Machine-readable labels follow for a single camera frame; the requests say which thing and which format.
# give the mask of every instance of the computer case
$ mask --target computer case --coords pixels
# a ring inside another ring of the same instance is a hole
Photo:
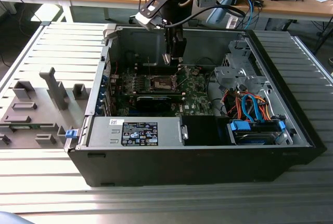
[[[300,53],[298,61],[301,55],[308,61],[291,37],[282,35],[277,38],[272,32],[184,29],[188,40],[183,63],[186,65],[175,72],[177,76],[185,73],[203,79],[203,74],[197,75],[192,70],[187,71],[187,68],[195,69],[198,65],[196,60],[203,62],[201,57],[208,57],[218,64],[222,63],[221,58],[226,57],[228,62],[224,60],[224,65],[214,67],[209,63],[203,66],[215,72],[215,76],[209,79],[209,86],[206,86],[207,95],[220,100],[223,97],[221,86],[230,88],[230,83],[244,79],[245,83],[249,82],[246,85],[249,91],[256,91],[269,99],[277,117],[285,119],[288,130],[283,133],[285,138],[276,139],[274,144],[258,145],[235,143],[233,139],[238,134],[233,133],[229,118],[217,111],[213,115],[201,114],[200,107],[196,107],[198,104],[188,103],[201,98],[191,95],[203,90],[200,83],[192,84],[192,78],[178,80],[183,83],[190,81],[181,96],[167,96],[171,100],[172,97],[175,100],[177,97],[186,98],[184,108],[174,108],[176,114],[171,108],[169,115],[154,115],[152,112],[138,115],[138,104],[136,107],[121,108],[122,104],[135,98],[149,98],[142,96],[143,90],[137,90],[147,85],[142,83],[142,78],[151,78],[155,72],[162,74],[154,78],[153,87],[156,84],[159,86],[172,67],[166,66],[162,60],[161,53],[165,48],[163,30],[148,32],[143,28],[127,26],[111,26],[111,29],[115,32],[110,34],[101,53],[83,126],[69,131],[69,134],[76,133],[76,137],[67,136],[65,145],[70,159],[88,185],[272,181],[290,167],[308,164],[326,150],[281,76],[277,68],[280,67],[279,59],[271,58],[272,55],[286,55],[284,52],[276,53],[285,51],[276,47],[276,42],[280,42],[283,47],[292,46],[289,51],[293,55]],[[205,75],[212,75],[213,72],[205,72]],[[288,82],[294,83],[291,78],[288,79]],[[132,88],[136,88],[136,93],[128,94]],[[206,107],[206,101],[201,100],[201,107]],[[148,138],[148,141],[143,139],[141,144],[141,138]]]

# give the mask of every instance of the blue plastic clip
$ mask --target blue plastic clip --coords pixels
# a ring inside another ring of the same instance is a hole
[[[285,128],[286,128],[285,123],[282,122],[282,121],[279,122],[279,126],[280,126],[280,128],[281,128],[282,131],[285,130]]]
[[[78,129],[70,129],[65,133],[66,138],[78,138],[79,137],[79,130]]]
[[[233,121],[230,124],[231,130],[251,130],[251,126],[246,121]]]

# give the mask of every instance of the power supply label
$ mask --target power supply label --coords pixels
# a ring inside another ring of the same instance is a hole
[[[157,123],[124,123],[123,146],[158,146]]]

